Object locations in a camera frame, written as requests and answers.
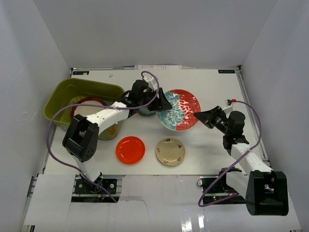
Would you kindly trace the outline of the teal and red floral plate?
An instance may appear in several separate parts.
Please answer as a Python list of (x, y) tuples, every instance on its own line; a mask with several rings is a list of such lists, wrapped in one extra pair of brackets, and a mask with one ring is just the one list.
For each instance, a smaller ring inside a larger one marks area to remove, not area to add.
[(194, 113), (201, 112), (198, 99), (189, 91), (173, 89), (165, 93), (172, 108), (156, 113), (160, 123), (172, 131), (187, 131), (198, 121)]

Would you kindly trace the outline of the red rimmed cream plate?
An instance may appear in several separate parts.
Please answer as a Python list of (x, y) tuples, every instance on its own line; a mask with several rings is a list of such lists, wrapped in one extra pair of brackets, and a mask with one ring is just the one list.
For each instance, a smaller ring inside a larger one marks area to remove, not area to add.
[(100, 98), (94, 98), (94, 97), (87, 97), (84, 99), (81, 99), (77, 104), (91, 104), (91, 105), (97, 105), (97, 107), (94, 106), (75, 106), (71, 109), (70, 117), (73, 118), (75, 115), (81, 115), (81, 116), (87, 116), (95, 114), (99, 111), (101, 111), (103, 108), (99, 106), (107, 106), (106, 102)]

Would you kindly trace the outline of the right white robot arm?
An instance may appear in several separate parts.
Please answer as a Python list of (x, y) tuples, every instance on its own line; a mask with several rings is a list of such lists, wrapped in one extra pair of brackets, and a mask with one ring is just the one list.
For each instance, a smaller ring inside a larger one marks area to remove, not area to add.
[(208, 193), (218, 183), (222, 192), (234, 189), (245, 200), (252, 216), (286, 216), (289, 212), (286, 175), (274, 171), (253, 152), (255, 147), (249, 145), (243, 134), (245, 115), (234, 111), (232, 106), (216, 106), (194, 116), (206, 127), (223, 133), (224, 149), (235, 159), (203, 193)]

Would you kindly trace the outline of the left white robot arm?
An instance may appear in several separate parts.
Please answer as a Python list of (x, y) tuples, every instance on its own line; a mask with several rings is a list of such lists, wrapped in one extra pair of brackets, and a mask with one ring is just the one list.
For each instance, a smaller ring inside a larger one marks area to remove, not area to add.
[(71, 120), (62, 145), (71, 154), (82, 177), (85, 187), (92, 193), (101, 190), (101, 172), (96, 168), (93, 158), (99, 135), (109, 127), (136, 114), (140, 108), (149, 111), (163, 111), (172, 108), (163, 89), (154, 90), (150, 82), (137, 80), (131, 90), (123, 93), (109, 108), (88, 116), (77, 114)]

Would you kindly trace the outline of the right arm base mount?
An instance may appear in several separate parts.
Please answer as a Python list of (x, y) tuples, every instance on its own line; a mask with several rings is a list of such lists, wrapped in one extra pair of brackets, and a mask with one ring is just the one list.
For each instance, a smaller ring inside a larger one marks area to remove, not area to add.
[[(214, 177), (204, 177), (197, 181), (197, 186), (202, 188), (202, 192), (216, 179)], [(215, 202), (217, 205), (245, 204), (245, 199), (229, 187), (223, 179), (220, 179), (204, 196), (202, 205)]]

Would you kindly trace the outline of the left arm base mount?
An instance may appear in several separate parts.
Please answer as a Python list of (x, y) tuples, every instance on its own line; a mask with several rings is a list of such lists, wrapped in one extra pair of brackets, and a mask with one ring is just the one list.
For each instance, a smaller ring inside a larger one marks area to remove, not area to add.
[(115, 178), (99, 177), (96, 184), (99, 188), (82, 177), (77, 177), (74, 182), (71, 202), (73, 203), (116, 203), (119, 200), (117, 192), (118, 181)]

